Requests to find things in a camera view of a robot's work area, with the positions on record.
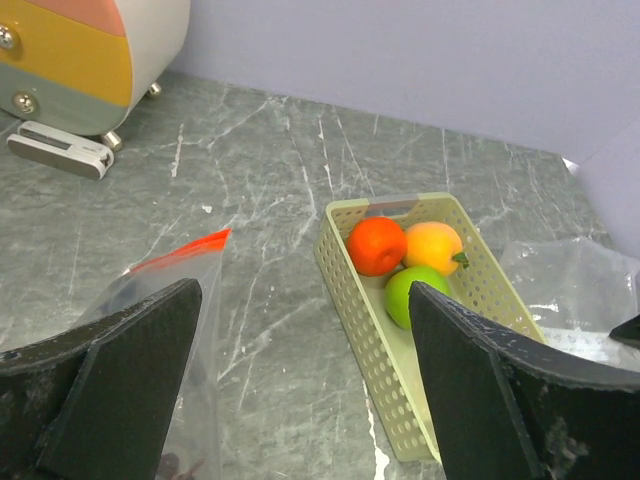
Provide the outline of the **red-zipper clear bag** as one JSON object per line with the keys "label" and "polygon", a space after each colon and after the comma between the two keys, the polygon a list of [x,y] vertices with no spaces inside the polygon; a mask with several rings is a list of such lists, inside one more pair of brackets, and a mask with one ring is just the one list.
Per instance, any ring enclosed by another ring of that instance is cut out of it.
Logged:
{"label": "red-zipper clear bag", "polygon": [[80,326],[112,314],[180,279],[198,281],[202,292],[198,325],[155,472],[157,479],[221,477],[216,355],[222,254],[230,234],[227,228],[131,267],[75,322]]}

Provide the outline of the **orange fruit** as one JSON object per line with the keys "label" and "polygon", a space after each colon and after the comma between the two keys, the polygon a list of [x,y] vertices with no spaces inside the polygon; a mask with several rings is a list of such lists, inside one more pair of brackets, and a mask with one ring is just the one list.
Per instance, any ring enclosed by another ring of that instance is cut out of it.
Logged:
{"label": "orange fruit", "polygon": [[402,228],[387,217],[369,217],[351,231],[347,252],[356,271],[365,276],[382,276],[398,266],[407,252]]}

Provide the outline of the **blue-zipper clear bag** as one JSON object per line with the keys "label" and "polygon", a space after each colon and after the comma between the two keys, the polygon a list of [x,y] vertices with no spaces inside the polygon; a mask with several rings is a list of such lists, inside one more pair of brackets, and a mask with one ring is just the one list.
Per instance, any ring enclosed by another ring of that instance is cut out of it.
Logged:
{"label": "blue-zipper clear bag", "polygon": [[500,266],[551,347],[639,370],[639,350],[609,337],[639,313],[638,259],[578,237],[512,242]]}

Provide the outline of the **green apple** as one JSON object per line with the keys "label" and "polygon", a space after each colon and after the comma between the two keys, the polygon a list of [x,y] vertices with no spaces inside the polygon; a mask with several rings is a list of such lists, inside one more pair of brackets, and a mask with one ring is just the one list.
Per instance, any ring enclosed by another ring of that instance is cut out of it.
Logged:
{"label": "green apple", "polygon": [[394,323],[404,330],[411,329],[409,291],[414,281],[426,283],[440,293],[451,295],[447,279],[431,267],[414,266],[394,273],[385,285],[385,309]]}

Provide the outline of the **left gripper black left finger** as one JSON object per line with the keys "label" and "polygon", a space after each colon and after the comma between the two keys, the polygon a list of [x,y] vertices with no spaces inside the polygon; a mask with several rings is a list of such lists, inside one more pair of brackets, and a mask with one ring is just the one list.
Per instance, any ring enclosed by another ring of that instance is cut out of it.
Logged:
{"label": "left gripper black left finger", "polygon": [[181,279],[2,352],[2,478],[154,478],[201,302],[199,283]]}

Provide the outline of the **yellow-green perforated plastic basket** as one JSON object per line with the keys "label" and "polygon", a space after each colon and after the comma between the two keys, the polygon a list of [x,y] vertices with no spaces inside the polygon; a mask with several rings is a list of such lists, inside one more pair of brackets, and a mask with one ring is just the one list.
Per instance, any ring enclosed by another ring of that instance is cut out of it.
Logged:
{"label": "yellow-green perforated plastic basket", "polygon": [[345,241],[367,216],[388,214],[402,228],[423,221],[451,226],[470,265],[448,282],[466,308],[533,340],[544,336],[460,202],[446,192],[333,201],[314,254],[387,438],[401,462],[441,459],[412,335],[395,325],[384,306],[386,277],[361,276]]}

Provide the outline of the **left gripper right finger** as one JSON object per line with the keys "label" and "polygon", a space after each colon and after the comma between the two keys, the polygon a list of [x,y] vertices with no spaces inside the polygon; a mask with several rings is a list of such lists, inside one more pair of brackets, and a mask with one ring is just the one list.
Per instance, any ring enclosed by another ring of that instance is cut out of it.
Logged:
{"label": "left gripper right finger", "polygon": [[412,336],[450,479],[635,479],[639,376],[410,288]]}

